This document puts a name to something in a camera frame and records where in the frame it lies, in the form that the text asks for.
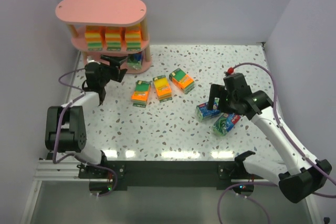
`terrazzo surface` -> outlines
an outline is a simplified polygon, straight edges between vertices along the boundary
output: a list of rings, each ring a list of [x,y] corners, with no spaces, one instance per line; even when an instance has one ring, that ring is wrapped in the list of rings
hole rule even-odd
[[[232,160],[251,150],[264,158],[281,158],[266,136],[246,118],[240,119],[226,136],[216,136],[212,125],[217,118],[199,122],[196,105],[208,100],[211,83],[224,84],[224,71],[242,62],[267,67],[261,46],[153,45],[152,66],[142,74],[126,74],[121,83],[110,81],[104,104],[85,114],[88,141],[103,150],[109,160],[135,161],[217,161]],[[187,72],[195,89],[185,95],[170,82],[173,100],[160,103],[152,87],[146,108],[132,106],[130,97],[137,80],[151,81],[176,68]],[[252,91],[263,90],[273,98],[266,73],[253,66],[239,67]],[[75,86],[85,80],[76,73]],[[79,91],[72,90],[74,99]]]

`pink shelf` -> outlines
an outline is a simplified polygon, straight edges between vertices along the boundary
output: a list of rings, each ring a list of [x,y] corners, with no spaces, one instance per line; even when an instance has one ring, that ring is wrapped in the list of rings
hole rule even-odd
[[[101,52],[97,52],[97,51],[89,51],[88,52],[88,56],[91,56],[92,60],[96,60],[96,61],[103,62],[105,64],[109,64],[107,61],[101,60],[100,55],[101,55]],[[108,56],[125,56],[127,54],[124,54],[124,55],[114,54],[114,53],[111,53],[111,51],[109,51],[109,53],[107,53],[105,55],[108,55]],[[88,63],[87,59],[83,59],[83,62],[84,62],[84,65],[86,65]],[[121,65],[121,69],[127,68],[128,69],[127,73],[143,73],[146,70],[148,70],[151,67],[151,65],[152,65],[152,61],[143,60],[142,68],[140,70],[135,70],[135,69],[128,69],[127,64],[125,62],[123,65]]]
[[[85,41],[85,37],[84,37],[84,33],[85,33],[85,26],[80,27],[78,30],[78,37],[76,38],[71,38],[71,42],[73,44],[74,47],[76,47],[78,50],[80,51],[87,51],[87,52],[92,52],[88,50],[88,46],[86,44]],[[149,36],[148,36],[148,40],[143,40],[141,42],[141,49],[138,51],[126,51],[126,44],[124,43],[121,47],[121,51],[109,51],[106,48],[106,45],[104,45],[103,50],[102,51],[98,51],[100,53],[115,53],[115,54],[134,54],[136,52],[141,52],[143,51],[147,46],[149,45]]]
[[[71,25],[132,26],[144,20],[141,0],[63,0],[56,16]]]

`lower shelf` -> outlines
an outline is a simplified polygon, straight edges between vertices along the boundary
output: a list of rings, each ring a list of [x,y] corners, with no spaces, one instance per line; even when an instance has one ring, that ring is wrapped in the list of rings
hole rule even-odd
[[[105,64],[109,64],[107,61],[100,59],[100,55],[102,54],[101,52],[90,51],[90,52],[87,52],[87,53],[88,53],[88,56],[90,56],[92,58],[92,60],[99,61],[99,62],[102,62],[102,63],[105,63]],[[108,55],[108,56],[118,56],[118,57],[127,55],[127,54],[121,55],[121,54],[114,54],[114,53],[103,53],[103,54]],[[88,63],[88,60],[87,60],[86,56],[83,56],[83,63],[84,63],[84,65],[86,65]],[[142,62],[142,68],[139,69],[139,70],[132,69],[132,68],[129,69],[126,62],[121,65],[121,69],[127,68],[128,69],[127,73],[143,73],[146,70],[148,70],[151,67],[151,65],[152,65],[152,61],[146,61],[144,59],[143,62]]]

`table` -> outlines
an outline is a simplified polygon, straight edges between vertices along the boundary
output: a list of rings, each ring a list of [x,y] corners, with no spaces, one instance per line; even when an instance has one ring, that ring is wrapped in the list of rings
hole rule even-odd
[[[215,161],[233,160],[251,150],[264,158],[281,158],[265,135],[246,118],[229,134],[216,136],[212,125],[217,118],[199,122],[196,105],[208,100],[211,83],[223,84],[224,71],[240,62],[267,67],[262,46],[153,45],[151,68],[142,74],[127,74],[121,83],[109,82],[104,104],[85,114],[88,141],[103,150],[109,160]],[[176,68],[195,80],[195,89],[185,95],[171,82],[173,100],[160,103],[152,89],[146,108],[132,106],[137,80],[150,81]],[[266,73],[253,66],[237,71],[246,76],[252,91],[263,90],[271,98],[273,89]],[[85,72],[77,72],[74,85],[81,86]],[[72,90],[74,99],[79,91]]]

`gray floor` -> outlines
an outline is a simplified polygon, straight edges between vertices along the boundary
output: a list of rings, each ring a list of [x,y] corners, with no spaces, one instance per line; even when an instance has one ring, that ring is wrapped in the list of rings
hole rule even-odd
[[[90,196],[88,182],[44,182],[32,224],[217,224],[214,188],[130,187],[107,197]],[[289,202],[278,188],[256,187],[253,198],[263,204],[272,224],[309,224],[305,201]],[[222,202],[225,224],[265,224],[262,210],[228,193]]]

